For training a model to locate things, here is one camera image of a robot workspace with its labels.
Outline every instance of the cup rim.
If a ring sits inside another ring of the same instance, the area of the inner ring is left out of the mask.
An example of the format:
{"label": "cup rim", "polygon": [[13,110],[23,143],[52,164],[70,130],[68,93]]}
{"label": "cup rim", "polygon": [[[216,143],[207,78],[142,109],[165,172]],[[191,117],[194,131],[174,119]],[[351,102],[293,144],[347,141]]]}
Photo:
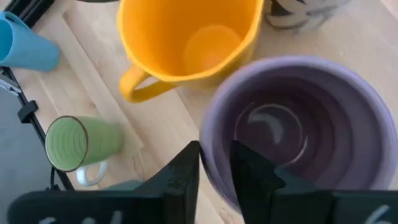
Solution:
{"label": "cup rim", "polygon": [[230,93],[236,91],[237,86],[241,86],[244,82],[248,82],[251,77],[257,75],[259,72],[267,72],[285,67],[307,67],[327,72],[331,76],[339,78],[349,84],[366,102],[368,102],[382,130],[382,162],[369,188],[385,189],[389,187],[397,167],[398,141],[392,116],[387,105],[378,95],[377,91],[358,74],[335,62],[311,56],[284,56],[258,60],[234,72],[221,84],[209,104],[205,113],[205,119],[203,120],[200,142],[203,150],[205,151],[207,149],[207,151],[204,152],[206,158],[210,158],[210,160],[206,160],[207,166],[210,168],[207,172],[211,172],[211,175],[208,175],[209,179],[212,179],[212,183],[217,184],[214,185],[214,187],[218,188],[219,192],[226,190],[221,196],[237,209],[236,205],[231,203],[231,200],[236,201],[237,198],[226,197],[226,195],[234,195],[234,192],[233,189],[228,188],[227,183],[221,178],[216,164],[217,162],[214,159],[216,156],[219,156],[219,154],[216,154],[216,149],[214,147],[216,140],[212,134],[205,134],[205,131],[208,132],[211,130],[212,133],[217,131],[214,123],[216,120],[221,119],[221,115],[215,113],[215,111],[220,111],[220,109],[226,106],[227,99],[229,99],[231,95]]}
{"label": "cup rim", "polygon": [[[86,139],[85,155],[84,155],[84,157],[81,159],[81,162],[79,163],[79,165],[76,166],[76,168],[71,169],[71,170],[60,169],[59,167],[57,167],[57,166],[51,161],[51,159],[50,159],[50,157],[49,157],[49,151],[48,151],[48,149],[47,149],[47,135],[48,135],[48,133],[49,133],[49,131],[50,131],[51,126],[52,126],[53,124],[55,124],[58,120],[63,119],[63,118],[71,118],[71,119],[73,119],[74,121],[76,121],[76,122],[80,125],[80,127],[83,129],[83,132],[84,132],[84,134],[85,134],[85,139]],[[73,172],[73,171],[79,169],[79,167],[80,167],[80,166],[84,163],[84,161],[86,160],[86,157],[87,157],[87,154],[88,154],[88,133],[87,133],[87,129],[85,128],[84,124],[83,124],[76,116],[72,116],[72,115],[63,115],[63,116],[58,117],[57,119],[55,119],[55,120],[50,124],[49,128],[47,129],[47,132],[45,133],[45,136],[46,136],[46,138],[45,138],[44,149],[45,149],[45,153],[46,153],[47,159],[49,160],[49,162],[51,163],[51,165],[53,165],[54,168],[56,168],[57,170],[60,170],[60,171],[63,171],[63,172]]]}

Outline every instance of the white handle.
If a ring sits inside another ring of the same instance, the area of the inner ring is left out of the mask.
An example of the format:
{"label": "white handle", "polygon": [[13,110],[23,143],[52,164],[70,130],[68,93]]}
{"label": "white handle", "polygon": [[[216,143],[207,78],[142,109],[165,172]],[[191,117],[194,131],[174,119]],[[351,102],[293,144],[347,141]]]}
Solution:
{"label": "white handle", "polygon": [[83,166],[83,167],[80,167],[79,169],[77,169],[76,175],[77,175],[77,181],[79,181],[79,184],[89,187],[89,186],[98,184],[102,180],[102,178],[104,178],[106,167],[108,166],[108,160],[99,162],[99,170],[98,170],[97,176],[93,180],[88,180],[88,178],[87,178],[88,168],[95,166],[97,164],[98,163],[92,164],[92,165],[87,165],[87,166]]}

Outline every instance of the cup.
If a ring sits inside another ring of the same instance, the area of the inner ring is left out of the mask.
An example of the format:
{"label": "cup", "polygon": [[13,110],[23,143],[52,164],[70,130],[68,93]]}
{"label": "cup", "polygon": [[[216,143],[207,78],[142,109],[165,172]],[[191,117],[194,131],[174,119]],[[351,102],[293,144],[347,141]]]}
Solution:
{"label": "cup", "polygon": [[239,209],[234,139],[320,189],[387,189],[397,166],[396,130],[380,96],[354,72],[313,57],[248,65],[210,103],[200,133],[205,170]]}
{"label": "cup", "polygon": [[320,27],[351,0],[266,0],[264,18],[277,30],[301,33]]}
{"label": "cup", "polygon": [[[115,124],[84,116],[61,116],[49,127],[45,150],[51,164],[64,172],[76,171],[81,185],[98,184],[105,175],[107,159],[116,154],[122,144],[122,133]],[[93,180],[87,170],[99,164]]]}
{"label": "cup", "polygon": [[11,12],[0,13],[0,65],[47,72],[58,65],[59,49]]}
{"label": "cup", "polygon": [[[263,0],[122,0],[118,29],[134,65],[120,91],[142,102],[177,85],[214,88],[251,58]],[[149,77],[159,81],[137,89]]]}

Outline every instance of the blue cup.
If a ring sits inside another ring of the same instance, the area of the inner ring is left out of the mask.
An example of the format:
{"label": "blue cup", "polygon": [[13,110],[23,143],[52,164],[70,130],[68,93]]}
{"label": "blue cup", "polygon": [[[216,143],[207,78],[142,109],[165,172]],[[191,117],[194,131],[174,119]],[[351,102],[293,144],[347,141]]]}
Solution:
{"label": "blue cup", "polygon": [[59,61],[59,49],[35,34],[11,12],[0,12],[0,65],[47,72]]}

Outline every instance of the wooden cutting board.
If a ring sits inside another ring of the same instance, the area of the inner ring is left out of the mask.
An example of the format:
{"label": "wooden cutting board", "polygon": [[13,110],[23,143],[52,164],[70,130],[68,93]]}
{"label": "wooden cutting board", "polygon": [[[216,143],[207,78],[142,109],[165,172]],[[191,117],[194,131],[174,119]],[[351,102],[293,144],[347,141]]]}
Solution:
{"label": "wooden cutting board", "polygon": [[[394,11],[393,1],[389,3]],[[60,66],[50,73],[14,70],[27,98],[39,104],[41,125],[46,130],[63,114],[121,123],[129,136],[123,153],[112,158],[106,177],[91,189],[150,178],[189,141],[198,139],[212,93],[177,88],[144,103],[126,102],[118,85],[130,62],[116,30],[118,3],[57,4],[35,30],[60,46]],[[254,59],[304,54],[346,65],[379,92],[398,123],[397,40],[398,21],[380,1],[354,0],[316,32],[290,35],[263,24]],[[242,223],[203,168],[200,175],[197,223]],[[77,189],[86,189],[73,173],[69,176]],[[397,179],[391,187],[398,189]]]}

